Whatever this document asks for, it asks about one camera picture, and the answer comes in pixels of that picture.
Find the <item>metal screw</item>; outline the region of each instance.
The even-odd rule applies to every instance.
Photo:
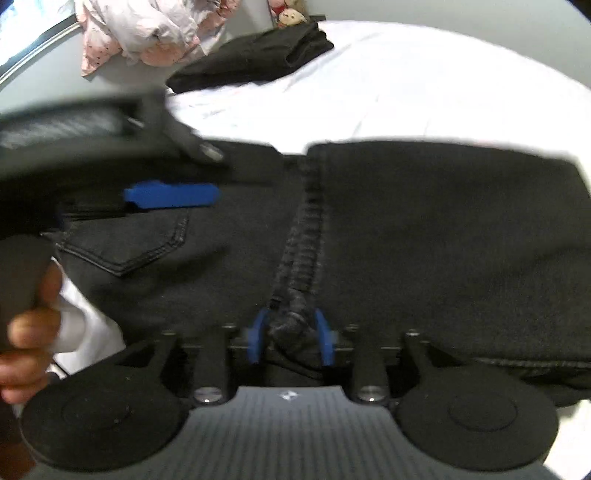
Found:
[[[219,148],[214,147],[211,143],[202,143],[199,148],[211,161],[214,161],[215,163],[223,162],[224,156],[222,151]]]
[[[223,399],[222,391],[218,387],[201,387],[193,394],[199,403],[217,403]]]
[[[385,399],[386,392],[382,387],[377,387],[376,385],[366,385],[365,387],[361,387],[359,389],[357,397],[362,401],[375,403]]]

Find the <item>gray ridged plate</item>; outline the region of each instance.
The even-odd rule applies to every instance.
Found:
[[[194,410],[162,451],[113,472],[39,466],[27,480],[556,480],[536,463],[471,473],[415,448],[389,412],[350,402],[340,387],[242,387],[219,407]]]

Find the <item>pocket stitching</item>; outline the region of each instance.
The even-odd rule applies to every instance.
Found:
[[[172,237],[164,245],[160,245],[159,247],[156,247],[148,252],[144,252],[138,257],[135,257],[131,260],[122,263],[108,261],[106,258],[102,258],[100,255],[97,255],[89,250],[77,247],[73,244],[68,244],[67,240],[70,237],[70,235],[66,235],[65,239],[58,243],[56,247],[59,250],[72,254],[75,257],[78,257],[82,260],[85,260],[91,263],[92,265],[100,268],[101,270],[105,270],[106,272],[115,275],[116,277],[122,277],[126,273],[129,273],[131,270],[134,270],[139,266],[144,266],[149,263],[152,263],[153,261],[169,253],[173,249],[183,245],[186,238],[188,223],[189,217],[188,215],[186,215],[181,221],[179,221],[176,224]]]

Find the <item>jeans back pocket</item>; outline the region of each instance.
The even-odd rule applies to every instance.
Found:
[[[123,277],[181,247],[188,224],[189,209],[75,222],[57,249]]]

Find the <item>window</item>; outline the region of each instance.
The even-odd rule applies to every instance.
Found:
[[[0,14],[0,73],[73,14],[74,0],[14,0]]]

